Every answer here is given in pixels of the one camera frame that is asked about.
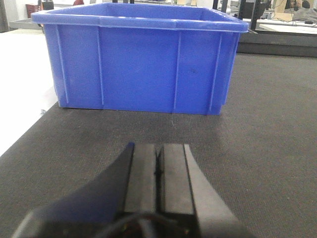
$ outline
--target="black metal stand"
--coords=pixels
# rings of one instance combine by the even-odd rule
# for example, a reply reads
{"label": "black metal stand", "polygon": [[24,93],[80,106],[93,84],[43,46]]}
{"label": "black metal stand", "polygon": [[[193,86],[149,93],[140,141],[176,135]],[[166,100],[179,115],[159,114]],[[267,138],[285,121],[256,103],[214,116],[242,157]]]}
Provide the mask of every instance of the black metal stand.
{"label": "black metal stand", "polygon": [[226,13],[227,11],[228,0],[222,0],[221,11]]}
{"label": "black metal stand", "polygon": [[241,0],[241,2],[240,2],[240,8],[239,8],[239,14],[238,14],[238,18],[239,18],[240,20],[243,19],[243,11],[244,11],[245,5],[246,5],[246,0]]}
{"label": "black metal stand", "polygon": [[250,29],[255,30],[257,27],[257,20],[259,15],[259,9],[260,9],[261,0],[255,0],[254,6],[253,6],[253,12],[251,17],[251,23],[250,23]]}

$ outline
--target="plastic storage bin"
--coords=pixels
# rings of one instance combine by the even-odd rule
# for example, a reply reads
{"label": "plastic storage bin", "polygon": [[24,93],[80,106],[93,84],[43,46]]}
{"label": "plastic storage bin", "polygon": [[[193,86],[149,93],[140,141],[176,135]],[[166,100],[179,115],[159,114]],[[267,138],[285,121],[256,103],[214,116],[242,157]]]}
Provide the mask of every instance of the plastic storage bin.
{"label": "plastic storage bin", "polygon": [[220,114],[248,24],[207,8],[101,3],[36,12],[61,107]]}

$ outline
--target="white surface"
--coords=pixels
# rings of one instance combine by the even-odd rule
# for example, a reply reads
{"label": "white surface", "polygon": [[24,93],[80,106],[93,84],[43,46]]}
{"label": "white surface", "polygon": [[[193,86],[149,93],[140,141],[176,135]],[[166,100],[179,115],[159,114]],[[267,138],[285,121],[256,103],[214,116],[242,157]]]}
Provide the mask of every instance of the white surface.
{"label": "white surface", "polygon": [[260,27],[269,31],[317,34],[317,27],[281,26],[281,25],[268,25],[268,24],[260,24]]}
{"label": "white surface", "polygon": [[[243,21],[245,22],[251,22],[251,19],[244,18]],[[283,26],[304,26],[304,27],[314,27],[317,29],[317,26],[315,24],[305,24],[304,22],[300,21],[279,21],[279,20],[270,20],[270,19],[258,19],[258,24],[269,24],[269,25],[283,25]]]}
{"label": "white surface", "polygon": [[0,34],[0,155],[56,101],[45,36],[19,29]]}

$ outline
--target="carpeted table surface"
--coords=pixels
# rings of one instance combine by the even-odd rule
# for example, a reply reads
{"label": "carpeted table surface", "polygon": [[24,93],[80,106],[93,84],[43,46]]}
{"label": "carpeted table surface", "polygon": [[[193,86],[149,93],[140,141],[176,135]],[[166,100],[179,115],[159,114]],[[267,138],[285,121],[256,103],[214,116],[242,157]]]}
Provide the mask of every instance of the carpeted table surface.
{"label": "carpeted table surface", "polygon": [[92,180],[129,141],[190,144],[257,237],[317,237],[316,69],[317,59],[239,54],[220,116],[54,105],[0,157],[0,237]]}

